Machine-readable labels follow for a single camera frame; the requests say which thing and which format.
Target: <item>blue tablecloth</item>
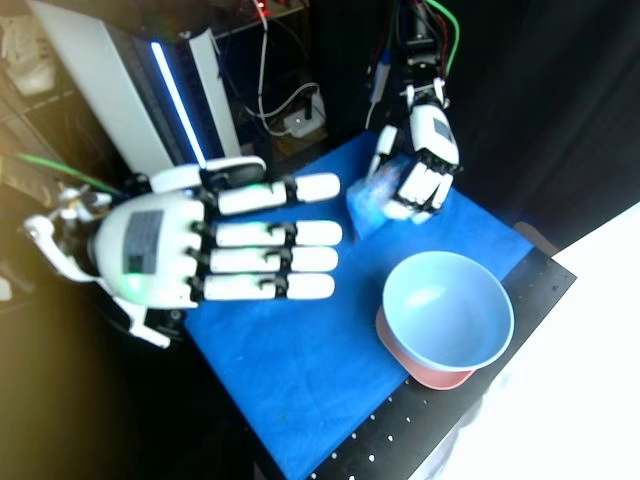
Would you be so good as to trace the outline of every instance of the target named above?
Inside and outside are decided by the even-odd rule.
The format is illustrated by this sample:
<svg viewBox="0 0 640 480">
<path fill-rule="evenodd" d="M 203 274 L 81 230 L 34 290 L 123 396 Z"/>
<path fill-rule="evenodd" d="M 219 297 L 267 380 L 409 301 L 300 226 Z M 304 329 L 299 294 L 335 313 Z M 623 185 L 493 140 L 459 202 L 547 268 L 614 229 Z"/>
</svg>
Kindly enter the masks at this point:
<svg viewBox="0 0 640 480">
<path fill-rule="evenodd" d="M 340 197 L 246 219 L 339 222 L 345 234 L 331 298 L 209 302 L 187 320 L 196 344 L 290 479 L 308 476 L 407 377 L 374 325 L 384 281 L 400 261 L 449 250 L 503 278 L 531 249 L 455 191 L 443 213 L 425 224 L 391 222 L 355 242 L 344 191 L 365 175 L 375 143 L 365 133 L 299 172 L 336 173 Z"/>
</svg>

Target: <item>perforated black surface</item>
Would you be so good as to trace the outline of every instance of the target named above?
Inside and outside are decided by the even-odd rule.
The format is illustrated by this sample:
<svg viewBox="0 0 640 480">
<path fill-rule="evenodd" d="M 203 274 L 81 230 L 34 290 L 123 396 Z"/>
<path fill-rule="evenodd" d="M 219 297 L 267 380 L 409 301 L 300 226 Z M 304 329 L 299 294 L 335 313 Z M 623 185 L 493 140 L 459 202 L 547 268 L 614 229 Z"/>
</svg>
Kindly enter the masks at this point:
<svg viewBox="0 0 640 480">
<path fill-rule="evenodd" d="M 573 274 L 539 250 L 532 250 L 502 282 L 516 318 L 513 340 L 502 357 L 451 391 L 430 390 L 409 378 L 318 466 L 311 478 L 409 478 L 473 407 L 574 280 Z"/>
</svg>

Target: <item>black curtain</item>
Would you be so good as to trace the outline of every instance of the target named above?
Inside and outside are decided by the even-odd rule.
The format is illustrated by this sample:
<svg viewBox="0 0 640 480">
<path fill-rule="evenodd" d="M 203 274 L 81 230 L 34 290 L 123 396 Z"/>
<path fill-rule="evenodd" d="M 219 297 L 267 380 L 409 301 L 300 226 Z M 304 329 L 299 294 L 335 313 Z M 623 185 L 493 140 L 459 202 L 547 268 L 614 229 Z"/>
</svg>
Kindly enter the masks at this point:
<svg viewBox="0 0 640 480">
<path fill-rule="evenodd" d="M 387 2 L 344 3 L 312 3 L 312 17 L 320 12 L 319 76 L 332 134 L 341 140 L 362 130 L 367 45 L 379 35 Z M 443 3 L 462 31 L 448 83 L 465 166 L 457 188 L 509 224 L 531 223 L 560 248 L 640 201 L 640 3 Z M 356 15 L 372 4 L 378 16 L 369 11 L 362 22 L 375 27 L 360 40 L 342 20 L 330 22 L 344 9 Z M 332 42 L 352 49 L 351 69 L 328 61 L 323 49 Z M 336 68 L 340 101 L 329 74 Z"/>
</svg>

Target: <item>pink bowl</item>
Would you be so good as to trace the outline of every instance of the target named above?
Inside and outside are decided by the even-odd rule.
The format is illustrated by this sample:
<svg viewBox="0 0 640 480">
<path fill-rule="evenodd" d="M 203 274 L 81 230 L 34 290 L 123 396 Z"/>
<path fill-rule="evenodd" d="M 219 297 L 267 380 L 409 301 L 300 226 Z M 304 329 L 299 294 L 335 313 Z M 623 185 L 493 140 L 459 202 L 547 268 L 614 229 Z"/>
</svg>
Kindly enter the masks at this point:
<svg viewBox="0 0 640 480">
<path fill-rule="evenodd" d="M 382 307 L 380 307 L 376 315 L 376 331 L 382 344 L 387 347 L 391 355 L 400 362 L 400 365 L 402 365 L 413 378 L 425 387 L 433 388 L 434 390 L 451 390 L 462 385 L 475 371 L 443 372 L 425 367 L 409 358 L 393 339 L 391 330 L 389 330 L 387 317 L 385 317 Z"/>
</svg>

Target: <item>blue plastic package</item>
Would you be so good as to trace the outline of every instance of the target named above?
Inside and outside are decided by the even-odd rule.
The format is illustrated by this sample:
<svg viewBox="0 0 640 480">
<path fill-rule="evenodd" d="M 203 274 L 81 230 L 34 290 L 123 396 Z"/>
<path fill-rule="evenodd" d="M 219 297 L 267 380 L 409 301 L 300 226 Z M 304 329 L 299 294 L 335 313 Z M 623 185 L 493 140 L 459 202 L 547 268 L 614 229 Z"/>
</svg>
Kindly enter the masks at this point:
<svg viewBox="0 0 640 480">
<path fill-rule="evenodd" d="M 409 163 L 408 157 L 397 157 L 347 189 L 347 208 L 358 238 L 368 237 L 389 221 L 383 208 L 405 176 Z"/>
</svg>

